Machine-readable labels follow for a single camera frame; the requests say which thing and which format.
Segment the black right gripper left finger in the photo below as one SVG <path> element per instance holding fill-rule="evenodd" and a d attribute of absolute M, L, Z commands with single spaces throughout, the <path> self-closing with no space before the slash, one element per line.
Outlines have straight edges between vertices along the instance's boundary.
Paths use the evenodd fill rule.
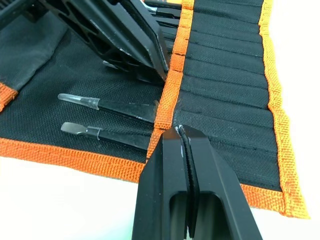
<path fill-rule="evenodd" d="M 183 240 L 186 237 L 187 167 L 182 138 L 163 132 L 138 183 L 133 240 Z"/>

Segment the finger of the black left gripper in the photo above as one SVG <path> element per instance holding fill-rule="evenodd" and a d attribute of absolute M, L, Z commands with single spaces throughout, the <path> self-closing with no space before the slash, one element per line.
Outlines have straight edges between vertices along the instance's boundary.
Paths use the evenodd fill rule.
<path fill-rule="evenodd" d="M 5 28 L 19 16 L 35 23 L 47 12 L 39 0 L 0 0 L 0 27 Z"/>
<path fill-rule="evenodd" d="M 43 0 L 102 60 L 141 81 L 164 81 L 170 68 L 160 25 L 140 0 Z"/>

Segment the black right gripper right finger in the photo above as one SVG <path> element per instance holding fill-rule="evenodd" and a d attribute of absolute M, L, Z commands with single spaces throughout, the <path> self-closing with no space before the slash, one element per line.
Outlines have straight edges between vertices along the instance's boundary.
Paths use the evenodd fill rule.
<path fill-rule="evenodd" d="M 179 127 L 192 193 L 188 230 L 193 240 L 260 240 L 262 235 L 238 177 L 207 136 Z"/>

